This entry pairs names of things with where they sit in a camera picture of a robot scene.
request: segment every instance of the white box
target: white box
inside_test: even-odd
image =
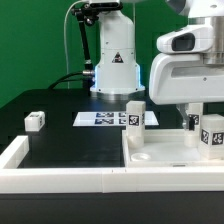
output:
[[[40,131],[45,124],[45,113],[42,111],[31,112],[24,121],[26,131]]]
[[[224,117],[204,115],[201,119],[201,136],[198,150],[207,159],[224,158]]]

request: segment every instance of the cable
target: cable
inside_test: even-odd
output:
[[[55,86],[57,86],[58,84],[62,83],[62,82],[75,82],[75,81],[85,81],[85,79],[68,79],[68,80],[61,80],[58,82],[53,83],[52,85],[50,85],[48,87],[48,89],[54,89]]]
[[[48,87],[48,89],[54,89],[54,87],[58,84],[58,83],[60,83],[60,82],[63,82],[63,81],[67,81],[67,82],[69,82],[69,80],[65,80],[65,79],[68,79],[68,78],[70,78],[70,77],[72,77],[72,76],[76,76],[76,75],[82,75],[83,74],[83,72],[76,72],[76,73],[70,73],[70,74],[68,74],[68,75],[65,75],[65,76],[63,76],[63,77],[61,77],[60,79],[58,79],[56,82],[54,82],[53,84],[51,84],[49,87]]]
[[[65,58],[66,58],[66,71],[67,71],[67,74],[69,74],[69,57],[68,57],[68,45],[67,45],[67,20],[68,20],[68,15],[71,11],[71,9],[76,5],[76,4],[79,4],[79,3],[85,3],[85,2],[88,2],[88,0],[81,0],[81,1],[77,1],[75,3],[73,3],[66,15],[65,15],[65,20],[64,20],[64,48],[65,48]]]

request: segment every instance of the white tray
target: white tray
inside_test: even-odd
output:
[[[197,148],[184,145],[184,130],[146,130],[145,145],[139,149],[128,146],[126,131],[122,134],[126,167],[223,166],[223,160],[206,160]]]

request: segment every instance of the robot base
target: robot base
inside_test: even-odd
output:
[[[145,96],[145,88],[141,90],[136,90],[136,92],[130,93],[104,93],[104,92],[94,92],[90,91],[91,97],[103,100],[110,100],[110,101],[121,101],[121,100],[131,100],[139,97]]]

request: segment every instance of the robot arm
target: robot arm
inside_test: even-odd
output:
[[[193,0],[166,0],[166,3],[177,14],[187,16],[189,14],[192,1]]]
[[[189,24],[157,40],[162,53],[151,67],[149,95],[157,104],[178,104],[187,120],[187,104],[224,101],[224,2],[166,3],[178,14],[187,15]]]

